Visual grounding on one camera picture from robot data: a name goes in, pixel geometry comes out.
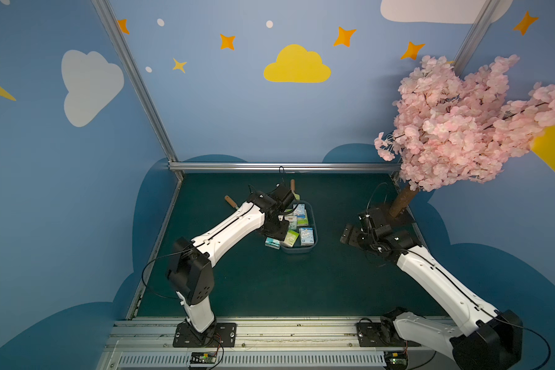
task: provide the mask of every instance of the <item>artificial cherry blossom tree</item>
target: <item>artificial cherry blossom tree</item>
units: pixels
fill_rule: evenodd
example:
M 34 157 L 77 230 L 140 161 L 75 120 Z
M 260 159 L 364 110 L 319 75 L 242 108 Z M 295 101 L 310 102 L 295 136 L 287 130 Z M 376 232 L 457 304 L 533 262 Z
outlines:
M 530 151 L 534 137 L 555 125 L 555 85 L 534 85 L 527 101 L 508 101 L 504 73 L 518 56 L 497 57 L 461 80 L 445 57 L 425 56 L 421 69 L 403 78 L 395 101 L 396 129 L 374 140 L 385 160 L 402 160 L 409 182 L 389 213 L 396 217 L 420 189 L 431 191 L 459 180 L 486 182 L 510 157 Z

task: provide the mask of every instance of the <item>yellow cloud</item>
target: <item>yellow cloud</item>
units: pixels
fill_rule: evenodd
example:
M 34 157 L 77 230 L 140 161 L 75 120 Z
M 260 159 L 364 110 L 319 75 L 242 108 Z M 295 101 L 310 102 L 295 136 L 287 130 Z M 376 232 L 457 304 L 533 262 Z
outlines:
M 331 69 L 316 52 L 293 44 L 279 52 L 277 61 L 265 67 L 263 76 L 271 82 L 325 82 Z

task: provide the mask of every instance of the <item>ventilation grille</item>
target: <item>ventilation grille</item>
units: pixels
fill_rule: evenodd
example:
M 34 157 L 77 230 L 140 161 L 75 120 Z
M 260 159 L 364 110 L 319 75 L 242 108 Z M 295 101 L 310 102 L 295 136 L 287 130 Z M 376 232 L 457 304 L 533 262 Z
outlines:
M 172 368 L 174 366 L 178 368 L 184 368 L 186 364 L 189 363 L 189 357 L 185 354 L 153 354 L 149 352 L 148 354 L 141 352 L 126 352 L 119 358 L 118 369 L 124 368 L 143 368 L 146 366 L 158 368 L 166 367 Z
M 185 368 L 189 357 L 183 354 L 158 352 L 124 352 L 119 359 L 118 369 Z M 259 351 L 225 353 L 219 367 L 261 368 L 280 367 L 374 367 L 385 366 L 382 351 Z

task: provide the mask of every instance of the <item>dark green table surface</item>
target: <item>dark green table surface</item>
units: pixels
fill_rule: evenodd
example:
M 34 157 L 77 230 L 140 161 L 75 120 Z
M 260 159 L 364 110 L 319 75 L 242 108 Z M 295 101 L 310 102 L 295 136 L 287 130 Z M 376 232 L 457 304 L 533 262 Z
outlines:
M 308 254 L 288 255 L 266 247 L 265 238 L 250 233 L 214 267 L 215 287 L 210 294 L 216 316 L 348 316 L 381 315 L 397 306 L 419 315 L 446 315 L 411 277 L 392 263 L 341 244 L 346 223 L 357 223 L 374 188 L 382 186 L 372 202 L 396 196 L 388 175 L 286 174 L 296 180 L 296 192 L 312 205 L 318 243 Z M 248 184 L 271 191 L 279 174 L 188 174 L 170 218 L 159 256 L 171 253 L 173 242 L 191 239 L 216 226 L 234 212 L 224 201 L 238 204 L 249 195 Z M 154 263 L 148 286 L 174 295 L 164 277 L 167 259 Z M 141 317 L 184 317 L 178 300 L 147 291 Z

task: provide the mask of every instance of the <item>wire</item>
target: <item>wire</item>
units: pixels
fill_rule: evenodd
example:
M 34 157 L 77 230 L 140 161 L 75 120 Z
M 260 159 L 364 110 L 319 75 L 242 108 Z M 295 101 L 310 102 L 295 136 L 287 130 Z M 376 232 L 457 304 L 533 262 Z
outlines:
M 220 358 L 220 360 L 216 361 L 216 364 L 214 366 L 212 366 L 211 368 L 209 368 L 209 370 L 212 370 L 213 368 L 215 368 L 216 366 L 220 365 L 220 363 L 222 362 L 222 360 L 224 359 L 224 346 L 222 345 L 222 337 L 220 337 L 220 339 L 218 340 L 218 345 L 220 346 L 220 348 L 222 348 L 222 357 Z
M 366 204 L 366 214 L 368 214 L 368 208 L 370 207 L 370 202 L 372 201 L 372 197 L 374 196 L 374 194 L 376 194 L 376 191 L 378 190 L 378 188 L 380 188 L 381 186 L 388 186 L 388 183 L 386 182 L 381 182 L 379 183 L 376 188 L 374 189 L 374 191 L 372 192 L 372 195 L 370 196 L 370 199 L 368 199 L 368 204 Z
M 141 275 L 142 284 L 144 285 L 144 287 L 145 287 L 146 289 L 150 290 L 150 291 L 151 291 L 152 293 L 154 293 L 155 295 L 158 295 L 159 297 L 168 298 L 168 299 L 170 299 L 170 300 L 178 300 L 178 299 L 179 299 L 178 297 L 169 297 L 168 295 L 162 295 L 162 294 L 157 293 L 154 289 L 150 288 L 150 287 L 148 286 L 148 284 L 146 284 L 146 281 L 144 280 L 144 272 L 146 271 L 146 268 L 148 268 L 148 265 L 149 265 L 150 263 L 153 263 L 153 262 L 156 261 L 156 260 L 159 260 L 159 259 L 165 258 L 165 257 L 180 255 L 181 253 L 185 253 L 185 252 L 188 252 L 188 251 L 190 251 L 190 250 L 191 250 L 191 249 L 186 249 L 186 250 L 182 250 L 182 251 L 180 251 L 180 252 L 171 253 L 170 255 L 164 255 L 164 256 L 156 257 L 156 258 L 154 258 L 153 260 L 151 260 L 151 261 L 149 261 L 148 263 L 146 263 L 146 265 L 144 266 L 144 269 L 142 269 L 142 275 Z
M 434 357 L 436 356 L 437 353 L 438 352 L 434 351 L 434 355 L 428 361 L 425 361 L 423 364 L 421 364 L 419 366 L 415 366 L 413 368 L 408 368 L 407 370 L 414 370 L 414 369 L 420 368 L 422 366 L 426 366 L 427 364 L 429 364 L 430 361 L 432 361 L 434 359 Z
M 370 261 L 370 259 L 368 258 L 368 251 L 367 251 L 366 249 L 364 249 L 364 257 L 366 258 L 366 261 L 368 261 L 368 263 L 370 263 L 371 265 L 375 265 L 375 264 L 376 264 L 376 262 Z M 377 268 L 380 268 L 380 267 L 384 267 L 384 266 L 386 266 L 386 265 L 388 265 L 388 263 L 385 262 L 385 263 L 383 263 L 383 264 L 381 264 L 381 265 L 377 265 L 376 267 L 377 267 Z
M 543 340 L 543 342 L 545 343 L 545 345 L 547 345 L 547 357 L 545 358 L 545 360 L 543 361 L 542 364 L 540 364 L 539 366 L 537 366 L 537 367 L 535 367 L 535 368 L 532 368 L 531 370 L 539 370 L 540 368 L 542 368 L 543 366 L 545 366 L 545 365 L 549 362 L 549 359 L 551 358 L 551 345 L 549 345 L 549 343 L 547 342 L 547 340 L 545 339 L 545 337 L 543 337 L 542 335 L 540 335 L 540 334 L 537 333 L 536 331 L 534 331 L 534 330 L 532 330 L 532 329 L 529 329 L 529 328 L 527 328 L 527 327 L 520 326 L 520 325 L 516 325 L 516 324 L 513 324 L 513 323 L 509 323 L 509 322 L 507 322 L 507 321 L 500 320 L 500 319 L 498 319 L 496 316 L 493 316 L 493 315 L 489 314 L 489 313 L 488 313 L 487 311 L 485 311 L 483 308 L 481 308 L 481 311 L 483 311 L 483 312 L 484 312 L 486 315 L 488 315 L 490 318 L 492 318 L 492 319 L 494 319 L 494 320 L 497 320 L 497 321 L 499 321 L 499 322 L 501 322 L 501 323 L 508 324 L 508 325 L 511 325 L 511 326 L 514 326 L 514 327 L 519 327 L 520 329 L 530 331 L 531 333 L 536 334 L 540 339 Z
M 218 333 L 215 333 L 214 335 L 218 335 L 218 338 L 220 338 L 218 341 L 218 347 L 216 347 L 216 353 L 214 354 L 214 357 L 215 357 L 215 356 L 218 356 L 218 351 L 220 351 L 220 342 L 222 342 L 222 337 Z
M 283 175 L 286 174 L 286 169 L 283 166 L 280 166 L 277 170 L 279 171 L 279 175 L 282 178 L 282 184 L 286 185 L 286 181 L 283 179 Z
M 247 213 L 249 213 L 249 212 L 253 209 L 253 207 L 255 207 L 254 204 L 252 204 L 251 207 L 250 207 L 246 212 L 244 212 L 241 216 L 244 216 L 244 215 L 246 215 Z M 212 235 L 211 237 L 209 237 L 208 240 L 211 241 L 216 235 L 218 235 L 219 233 L 223 232 L 224 229 L 226 229 L 228 226 L 232 225 L 232 224 L 235 223 L 236 221 L 238 221 L 238 218 L 235 218 L 235 219 L 232 220 L 228 225 L 222 227 L 221 230 L 217 231 L 214 235 Z M 203 243 L 200 244 L 200 245 L 196 245 L 196 246 L 194 246 L 193 248 L 181 250 L 180 252 L 171 253 L 170 255 L 164 255 L 164 256 L 156 257 L 156 258 L 154 258 L 153 260 L 151 260 L 151 261 L 149 261 L 148 263 L 146 263 L 146 265 L 144 266 L 144 269 L 142 269 L 142 274 L 141 274 L 142 284 L 144 284 L 144 287 L 145 287 L 146 289 L 150 290 L 150 291 L 151 291 L 152 293 L 154 293 L 155 295 L 158 295 L 158 296 L 161 297 L 161 298 L 168 298 L 168 299 L 170 299 L 170 300 L 178 300 L 178 299 L 180 299 L 180 298 L 178 298 L 178 297 L 169 297 L 168 295 L 162 295 L 162 294 L 156 292 L 154 289 L 150 288 L 150 287 L 148 286 L 148 284 L 146 284 L 146 281 L 144 280 L 144 272 L 146 271 L 146 268 L 148 267 L 148 265 L 149 265 L 150 263 L 153 263 L 153 262 L 156 261 L 156 260 L 159 260 L 159 259 L 165 258 L 165 257 L 174 256 L 174 255 L 179 255 L 179 254 L 185 253 L 185 252 L 189 252 L 189 251 L 191 251 L 192 249 L 195 249 L 195 248 L 200 247 L 200 246 L 202 246 L 202 245 L 203 245 Z
M 291 209 L 290 211 L 288 211 L 288 212 L 280 212 L 280 213 L 278 213 L 278 214 L 279 214 L 279 215 L 282 215 L 282 216 L 287 216 L 287 215 L 289 215 L 290 213 L 296 211 L 296 208 L 298 208 L 298 206 L 299 206 L 300 204 L 301 204 L 301 203 L 296 203 L 296 207 L 294 207 L 294 208 Z

